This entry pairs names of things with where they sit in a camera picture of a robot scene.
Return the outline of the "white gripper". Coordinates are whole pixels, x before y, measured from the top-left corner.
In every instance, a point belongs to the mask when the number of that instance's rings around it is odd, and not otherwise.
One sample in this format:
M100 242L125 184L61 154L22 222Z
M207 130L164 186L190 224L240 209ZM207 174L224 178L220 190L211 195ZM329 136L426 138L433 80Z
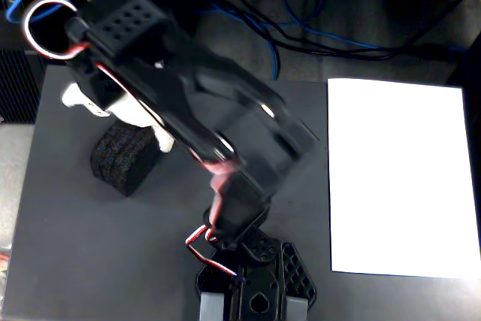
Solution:
M164 125L164 122L160 116L144 102L127 93L120 96L107 109L107 112L103 111L87 97L77 83L71 83L62 94L62 103L68 108L83 106L96 117L109 117L110 114L108 112L110 112L124 123L141 128L151 126L158 142L159 150L163 153L169 153L174 146L174 138L161 127Z

